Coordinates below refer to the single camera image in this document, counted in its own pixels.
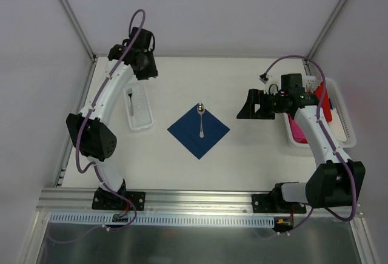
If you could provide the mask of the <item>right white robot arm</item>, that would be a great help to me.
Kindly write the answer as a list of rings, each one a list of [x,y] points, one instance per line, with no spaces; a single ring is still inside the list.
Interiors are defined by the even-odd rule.
[[[271,191],[272,208],[280,213],[293,203],[314,209],[350,206],[356,208],[366,173],[360,161],[353,161],[337,142],[324,117],[318,97],[303,86],[300,74],[281,77],[277,93],[250,89],[237,114],[239,120],[273,120],[284,113],[302,130],[314,156],[316,170],[305,183],[278,183]]]

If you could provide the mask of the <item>silver spoon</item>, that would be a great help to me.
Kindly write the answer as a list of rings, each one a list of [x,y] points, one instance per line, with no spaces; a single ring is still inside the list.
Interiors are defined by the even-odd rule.
[[[199,103],[197,105],[197,113],[199,115],[199,137],[200,138],[204,138],[203,119],[202,119],[204,112],[205,112],[205,107],[203,103]]]

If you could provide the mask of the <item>silver fork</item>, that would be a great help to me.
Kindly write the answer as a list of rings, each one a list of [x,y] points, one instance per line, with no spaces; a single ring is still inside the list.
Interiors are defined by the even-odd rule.
[[[129,112],[130,112],[130,116],[131,117],[134,115],[132,95],[133,95],[133,89],[132,88],[128,88],[127,96],[129,98]]]

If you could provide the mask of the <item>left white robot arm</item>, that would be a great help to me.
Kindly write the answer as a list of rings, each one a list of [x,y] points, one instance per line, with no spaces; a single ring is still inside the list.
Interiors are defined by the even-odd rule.
[[[117,137],[109,128],[110,118],[130,80],[158,76],[154,49],[155,36],[151,31],[132,28],[127,39],[110,49],[104,75],[92,99],[77,114],[70,113],[66,118],[78,172],[95,170],[101,189],[108,191],[105,202],[112,209],[123,208],[127,196],[120,191],[124,178],[112,162]]]

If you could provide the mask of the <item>blue paper napkin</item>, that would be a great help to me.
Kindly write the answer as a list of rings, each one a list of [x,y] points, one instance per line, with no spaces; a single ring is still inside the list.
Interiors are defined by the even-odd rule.
[[[199,137],[197,104],[167,129],[197,159],[201,159],[230,131],[229,127],[207,110],[202,119],[204,138]]]

